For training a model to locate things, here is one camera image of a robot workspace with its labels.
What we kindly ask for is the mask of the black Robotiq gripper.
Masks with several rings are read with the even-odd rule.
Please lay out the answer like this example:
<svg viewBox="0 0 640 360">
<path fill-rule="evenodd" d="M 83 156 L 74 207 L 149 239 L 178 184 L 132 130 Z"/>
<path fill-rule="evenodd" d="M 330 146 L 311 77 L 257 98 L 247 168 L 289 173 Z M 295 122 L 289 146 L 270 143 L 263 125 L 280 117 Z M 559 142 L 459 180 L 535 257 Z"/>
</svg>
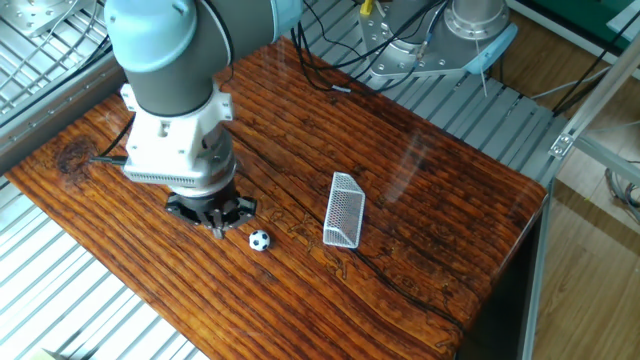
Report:
<svg viewBox="0 0 640 360">
<path fill-rule="evenodd" d="M 165 210 L 191 225 L 204 226 L 215 238 L 224 239 L 228 231 L 254 218 L 257 201 L 240 197 L 237 191 L 221 191 L 199 197 L 174 193 L 167 199 Z M 217 227 L 212 215 L 215 211 Z"/>
</svg>

